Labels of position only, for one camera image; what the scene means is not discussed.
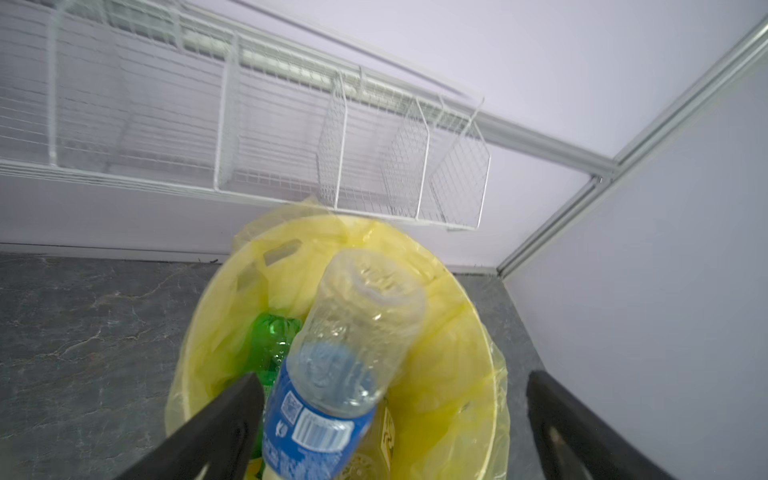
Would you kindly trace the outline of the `green bottle yellow cap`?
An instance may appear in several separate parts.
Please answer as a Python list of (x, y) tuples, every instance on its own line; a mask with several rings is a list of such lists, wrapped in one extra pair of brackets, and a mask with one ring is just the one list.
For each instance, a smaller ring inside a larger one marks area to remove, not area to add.
[(264, 390), (264, 404), (267, 404), (283, 361), (302, 326), (300, 319), (267, 312), (261, 313), (251, 324), (244, 371), (258, 377)]

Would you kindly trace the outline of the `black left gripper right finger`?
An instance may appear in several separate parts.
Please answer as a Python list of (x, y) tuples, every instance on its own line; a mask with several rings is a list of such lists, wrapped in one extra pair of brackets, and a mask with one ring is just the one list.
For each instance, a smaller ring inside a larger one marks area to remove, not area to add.
[(547, 479), (669, 479), (544, 370), (530, 373), (528, 419)]

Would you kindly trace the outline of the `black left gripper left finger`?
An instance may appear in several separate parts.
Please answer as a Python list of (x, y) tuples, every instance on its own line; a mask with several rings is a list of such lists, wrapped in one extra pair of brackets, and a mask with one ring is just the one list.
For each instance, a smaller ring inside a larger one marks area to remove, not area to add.
[(242, 479), (264, 410), (264, 389), (243, 375), (121, 479)]

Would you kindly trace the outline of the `small bottle blue label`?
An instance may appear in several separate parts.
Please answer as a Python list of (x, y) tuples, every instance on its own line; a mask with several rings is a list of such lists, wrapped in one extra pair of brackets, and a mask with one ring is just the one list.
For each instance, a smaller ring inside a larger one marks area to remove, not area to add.
[(420, 335), (426, 294), (394, 259), (349, 248), (330, 261), (264, 413), (267, 479), (332, 479), (349, 463)]

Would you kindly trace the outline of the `yellow bin liner bag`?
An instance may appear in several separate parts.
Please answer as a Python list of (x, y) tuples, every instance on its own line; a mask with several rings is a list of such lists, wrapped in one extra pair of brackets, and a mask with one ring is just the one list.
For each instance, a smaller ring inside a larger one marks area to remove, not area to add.
[(241, 376), (262, 313), (304, 319), (331, 258), (382, 253), (426, 293), (425, 325), (387, 392), (396, 479), (502, 479), (510, 419), (503, 355), (467, 293), (426, 247), (374, 219), (314, 199), (275, 208), (233, 238), (192, 316), (165, 407), (173, 433)]

